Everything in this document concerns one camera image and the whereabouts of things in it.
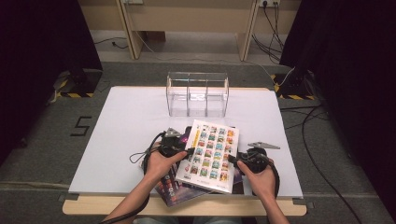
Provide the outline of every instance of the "gray floor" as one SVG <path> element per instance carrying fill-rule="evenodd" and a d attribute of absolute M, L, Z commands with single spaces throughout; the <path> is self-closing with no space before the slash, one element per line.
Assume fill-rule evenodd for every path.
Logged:
<path fill-rule="evenodd" d="M 93 32 L 97 41 L 112 35 L 122 34 Z M 218 42 L 203 42 L 202 39 L 206 38 L 214 38 Z M 285 73 L 290 70 L 270 62 L 268 56 L 253 45 L 250 47 L 252 55 L 248 59 L 265 65 L 267 73 L 258 65 L 238 62 L 232 36 L 170 34 L 165 44 L 150 46 L 158 52 L 144 49 L 138 61 L 129 58 L 128 49 L 112 47 L 111 41 L 97 46 L 104 73 L 94 96 L 58 98 L 42 112 L 26 138 L 27 147 L 15 148 L 0 167 L 0 223 L 95 223 L 103 218 L 67 216 L 63 214 L 62 206 L 110 87 L 164 86 L 168 71 L 225 71 L 230 76 L 231 86 L 273 90 L 272 79 L 267 73 Z M 158 59 L 161 57 L 179 59 L 164 61 Z M 197 58 L 209 61 L 191 60 Z M 320 104 L 318 98 L 314 101 L 279 99 L 278 102 L 280 108 Z M 290 222 L 357 223 L 308 157 L 301 126 L 306 114 L 301 112 L 307 113 L 309 109 L 282 112 L 290 151 L 308 205 L 305 216 L 290 217 Z M 332 126 L 332 118 L 322 107 L 314 114 L 318 116 L 305 124 L 304 138 L 320 171 L 345 197 L 362 223 L 393 223 L 362 169 L 348 157 Z M 75 129 L 80 116 L 92 117 L 85 119 L 82 124 L 90 128 L 85 136 L 70 136 L 71 133 L 81 132 Z M 264 218 L 260 218 L 259 222 L 265 223 Z"/>

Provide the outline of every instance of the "white table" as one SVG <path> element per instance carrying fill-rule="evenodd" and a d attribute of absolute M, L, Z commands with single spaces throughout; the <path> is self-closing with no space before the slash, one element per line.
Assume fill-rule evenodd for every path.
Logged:
<path fill-rule="evenodd" d="M 169 127 L 183 132 L 185 127 L 192 125 L 194 119 L 237 127 L 240 130 L 238 149 L 241 151 L 249 148 L 248 143 L 257 141 L 279 146 L 280 149 L 267 149 L 268 156 L 276 162 L 280 176 L 278 202 L 287 216 L 305 214 L 305 205 L 292 202 L 293 198 L 303 198 L 303 193 L 274 92 L 266 89 L 230 89 L 225 118 L 182 118 L 169 117 L 165 88 L 161 87 L 111 89 L 69 189 L 70 193 L 79 194 L 79 197 L 76 201 L 66 200 L 64 212 L 111 212 L 123 195 L 129 193 L 143 177 L 141 168 L 138 164 L 132 164 L 129 157 L 144 151 L 158 133 Z M 230 216 L 239 213 L 240 216 L 263 216 L 265 211 L 260 201 L 251 196 L 247 181 L 244 181 L 244 190 L 245 196 L 206 195 L 172 208 L 167 208 L 152 191 L 152 199 L 140 215 L 227 216 L 224 215 L 224 211 L 227 211 L 226 214 Z M 231 208 L 237 207 L 235 209 L 238 211 L 213 209 L 219 203 L 217 197 L 223 197 L 223 208 L 229 205 Z M 207 211 L 194 209 L 198 205 L 207 207 Z"/>

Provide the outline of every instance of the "right hand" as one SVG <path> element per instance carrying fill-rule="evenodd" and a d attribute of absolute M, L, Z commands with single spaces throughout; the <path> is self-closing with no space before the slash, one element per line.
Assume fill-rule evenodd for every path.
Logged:
<path fill-rule="evenodd" d="M 274 172 L 271 166 L 267 165 L 263 171 L 254 174 L 250 169 L 242 162 L 237 162 L 239 169 L 247 176 L 250 182 L 251 189 L 261 199 L 275 199 L 275 187 L 276 181 Z"/>

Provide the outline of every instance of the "transparent plastic box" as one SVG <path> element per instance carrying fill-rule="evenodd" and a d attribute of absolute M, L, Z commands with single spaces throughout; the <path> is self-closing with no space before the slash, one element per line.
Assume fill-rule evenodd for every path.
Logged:
<path fill-rule="evenodd" d="M 166 98 L 171 117 L 225 117 L 227 73 L 169 72 Z"/>

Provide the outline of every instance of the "hand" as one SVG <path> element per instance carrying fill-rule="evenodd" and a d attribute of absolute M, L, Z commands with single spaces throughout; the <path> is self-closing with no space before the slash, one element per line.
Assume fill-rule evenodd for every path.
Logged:
<path fill-rule="evenodd" d="M 253 192 L 261 199 L 275 199 L 275 187 L 276 181 L 271 166 L 267 165 L 263 171 L 258 174 L 254 174 L 249 168 L 242 162 L 238 161 L 238 167 L 247 176 L 250 182 Z"/>
<path fill-rule="evenodd" d="M 175 156 L 166 158 L 159 151 L 154 151 L 148 159 L 148 170 L 146 176 L 152 176 L 155 179 L 160 180 L 166 176 L 171 169 L 172 165 L 178 161 L 181 161 L 187 152 L 179 152 Z"/>

